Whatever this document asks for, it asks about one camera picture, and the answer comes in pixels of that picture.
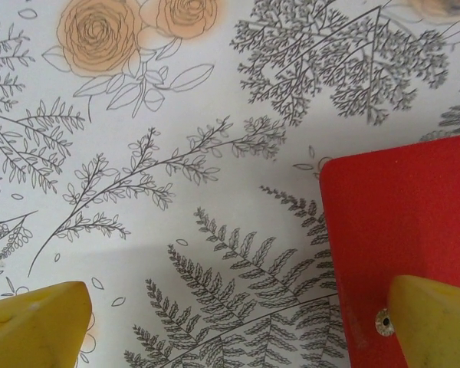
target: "yellow object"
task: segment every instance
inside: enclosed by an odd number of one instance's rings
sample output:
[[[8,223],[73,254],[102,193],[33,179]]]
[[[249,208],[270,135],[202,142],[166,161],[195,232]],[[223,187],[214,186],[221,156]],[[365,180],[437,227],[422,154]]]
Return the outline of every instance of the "yellow object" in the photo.
[[[460,368],[460,288],[399,276],[388,308],[409,368]]]
[[[0,368],[72,368],[92,312],[83,282],[0,301]]]

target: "sketched leaf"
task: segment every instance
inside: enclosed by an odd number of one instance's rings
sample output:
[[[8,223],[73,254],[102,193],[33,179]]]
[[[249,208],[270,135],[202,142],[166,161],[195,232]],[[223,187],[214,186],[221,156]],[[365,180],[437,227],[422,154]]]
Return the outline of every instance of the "sketched leaf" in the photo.
[[[100,75],[99,77],[92,78],[74,93],[74,97],[96,96],[98,94],[103,94],[106,92],[107,85],[110,80],[111,77],[108,75]]]
[[[107,106],[107,109],[117,110],[131,104],[138,98],[140,91],[141,88],[139,84],[127,84],[116,93],[109,103],[109,106]]]
[[[191,67],[187,71],[183,71],[170,84],[170,89],[174,92],[184,92],[199,86],[206,81],[215,66],[211,64],[201,64],[197,67]]]
[[[38,17],[38,13],[34,9],[26,8],[22,9],[18,12],[19,16],[23,19],[36,19]]]
[[[92,278],[92,285],[96,289],[104,290],[104,286],[102,285],[102,282],[100,282],[98,278]]]
[[[116,299],[114,299],[113,303],[110,306],[119,307],[120,305],[123,305],[125,301],[126,301],[125,297],[117,297]]]
[[[146,107],[153,112],[157,111],[162,106],[165,99],[163,94],[154,88],[149,89],[144,97]]]
[[[144,77],[151,84],[162,84],[163,78],[158,71],[146,71]]]
[[[64,57],[63,48],[61,46],[53,46],[42,54],[42,57],[57,70],[64,73],[71,71],[67,59]]]
[[[157,55],[156,60],[163,60],[173,56],[181,47],[182,39],[174,38],[172,42],[166,45],[162,51]]]
[[[297,163],[297,164],[293,165],[293,167],[296,167],[297,169],[304,170],[304,171],[314,169],[314,165],[311,165],[311,164],[308,164],[308,163]]]

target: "small leaf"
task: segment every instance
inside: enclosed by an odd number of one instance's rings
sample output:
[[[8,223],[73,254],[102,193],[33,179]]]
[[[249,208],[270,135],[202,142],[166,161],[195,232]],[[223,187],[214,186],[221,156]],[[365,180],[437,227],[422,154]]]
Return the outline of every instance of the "small leaf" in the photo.
[[[28,20],[36,19],[38,17],[38,13],[31,8],[22,9],[18,12],[18,14],[21,18]]]
[[[182,39],[174,38],[162,51],[157,55],[156,60],[163,60],[173,56],[181,47]]]
[[[199,86],[209,78],[214,67],[211,64],[201,64],[183,71],[170,84],[171,90],[174,92],[184,92]]]
[[[134,100],[138,98],[140,95],[140,85],[139,84],[128,84],[121,88],[116,95],[113,97],[109,106],[107,106],[108,110],[117,110],[121,107],[125,107]]]
[[[96,289],[104,290],[104,286],[102,285],[102,282],[100,282],[98,278],[92,278],[92,285]]]
[[[156,112],[166,98],[158,90],[151,88],[145,93],[145,105],[150,111]]]
[[[64,56],[63,48],[61,46],[53,46],[42,54],[42,57],[58,71],[67,73],[71,71],[70,65]]]
[[[117,297],[116,299],[114,299],[113,303],[111,304],[111,307],[119,307],[120,305],[123,305],[125,301],[125,297]]]
[[[184,239],[177,239],[176,240],[176,243],[183,246],[183,247],[187,247],[189,244],[187,241],[185,241]]]
[[[100,75],[99,77],[92,78],[74,93],[74,97],[103,94],[106,92],[110,80],[111,77],[108,75]]]

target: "flower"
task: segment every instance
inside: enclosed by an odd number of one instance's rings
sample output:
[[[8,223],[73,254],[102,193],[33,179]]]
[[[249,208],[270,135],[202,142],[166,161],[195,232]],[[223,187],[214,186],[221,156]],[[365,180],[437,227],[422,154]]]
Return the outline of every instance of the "flower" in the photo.
[[[140,9],[147,25],[166,36],[185,39],[207,32],[215,24],[216,15],[216,0],[147,0]]]
[[[72,0],[57,29],[72,71],[83,76],[119,73],[138,48],[139,13],[136,0]]]

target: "stem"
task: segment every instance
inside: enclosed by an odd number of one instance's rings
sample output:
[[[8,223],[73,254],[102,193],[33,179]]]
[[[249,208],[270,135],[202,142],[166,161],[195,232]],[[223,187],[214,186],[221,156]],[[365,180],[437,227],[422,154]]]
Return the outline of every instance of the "stem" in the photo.
[[[381,7],[378,7],[376,14],[375,27],[373,28],[373,40],[371,42],[371,60],[370,60],[370,88],[368,88],[368,97],[366,98],[367,120],[371,120],[371,93],[373,89],[373,62],[375,61],[375,47],[376,47],[376,30],[378,28],[378,21],[381,15]]]
[[[265,314],[264,316],[256,317],[256,318],[254,318],[254,319],[252,319],[252,320],[250,320],[250,321],[248,321],[248,322],[246,322],[246,323],[244,323],[244,324],[242,324],[242,325],[240,325],[240,326],[238,326],[238,327],[233,327],[233,328],[230,329],[230,330],[221,332],[221,333],[219,333],[218,335],[216,335],[215,337],[212,337],[210,340],[214,340],[214,339],[216,339],[216,338],[218,338],[218,337],[221,337],[221,336],[223,336],[223,335],[225,335],[225,334],[229,334],[229,333],[231,333],[232,331],[237,330],[238,328],[242,328],[242,327],[248,326],[249,324],[253,324],[253,323],[254,323],[255,321],[257,321],[257,320],[261,320],[261,319],[263,319],[263,318],[272,316],[273,314],[280,313],[280,312],[285,311],[285,310],[287,310],[287,309],[291,309],[291,308],[295,308],[295,307],[300,307],[301,305],[304,305],[304,304],[307,304],[307,303],[311,303],[311,302],[313,302],[313,301],[319,301],[319,300],[322,300],[322,299],[325,299],[325,298],[334,297],[334,296],[336,296],[336,295],[337,295],[337,293],[328,294],[328,295],[324,295],[323,297],[316,297],[316,298],[314,298],[314,299],[310,299],[309,301],[302,301],[301,303],[297,303],[297,304],[292,305],[292,306],[290,306],[290,307],[281,308],[280,310],[276,310],[276,311],[274,311],[274,312]],[[183,357],[184,355],[186,355],[187,353],[190,353],[190,352],[192,352],[192,351],[194,351],[194,350],[200,348],[202,345],[204,345],[204,344],[207,343],[207,342],[208,342],[208,341],[204,341],[204,342],[199,343],[198,345],[194,346],[194,347],[191,348],[190,350],[187,350],[187,351],[185,351],[184,353],[181,353],[180,355],[176,356],[174,359],[171,359],[168,363],[165,363],[165,364],[164,364],[163,366],[161,366],[160,368],[163,368],[163,367],[165,367],[165,366],[167,366],[167,365],[173,363],[174,361],[176,361],[176,360],[182,358],[182,357]]]

